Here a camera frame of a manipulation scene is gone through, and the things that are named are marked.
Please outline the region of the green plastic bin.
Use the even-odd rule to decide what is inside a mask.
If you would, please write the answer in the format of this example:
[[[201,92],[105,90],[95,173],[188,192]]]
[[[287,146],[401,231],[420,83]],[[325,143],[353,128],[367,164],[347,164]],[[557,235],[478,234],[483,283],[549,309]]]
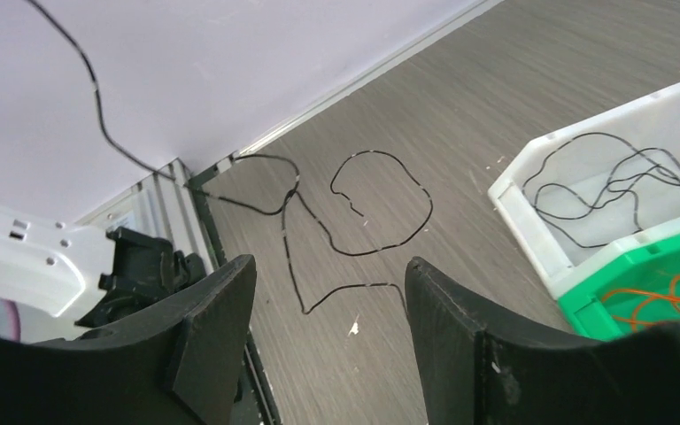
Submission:
[[[577,334],[601,341],[680,321],[680,235],[624,253],[558,304]]]

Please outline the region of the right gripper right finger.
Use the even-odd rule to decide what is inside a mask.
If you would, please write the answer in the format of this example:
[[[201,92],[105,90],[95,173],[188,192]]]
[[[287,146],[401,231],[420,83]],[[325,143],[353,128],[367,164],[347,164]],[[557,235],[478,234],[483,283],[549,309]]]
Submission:
[[[680,321],[601,342],[506,309],[420,257],[405,293],[431,424],[680,424]]]

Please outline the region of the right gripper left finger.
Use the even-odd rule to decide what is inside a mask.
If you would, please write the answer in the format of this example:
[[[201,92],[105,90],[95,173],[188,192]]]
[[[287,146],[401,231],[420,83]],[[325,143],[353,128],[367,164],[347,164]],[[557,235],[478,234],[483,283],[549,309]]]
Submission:
[[[74,340],[0,338],[0,424],[227,424],[257,281],[244,254]]]

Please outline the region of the white plastic bin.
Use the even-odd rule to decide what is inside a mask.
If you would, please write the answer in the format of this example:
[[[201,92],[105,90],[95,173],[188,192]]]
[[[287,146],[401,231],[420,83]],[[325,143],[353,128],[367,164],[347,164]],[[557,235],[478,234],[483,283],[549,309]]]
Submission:
[[[488,195],[553,298],[680,234],[680,82],[530,141]]]

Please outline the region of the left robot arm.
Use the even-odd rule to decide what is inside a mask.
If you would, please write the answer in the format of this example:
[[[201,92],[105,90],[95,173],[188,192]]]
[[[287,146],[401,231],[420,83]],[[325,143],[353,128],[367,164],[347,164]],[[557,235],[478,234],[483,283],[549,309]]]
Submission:
[[[77,223],[0,205],[0,338],[73,339],[212,269],[191,214],[147,190]]]

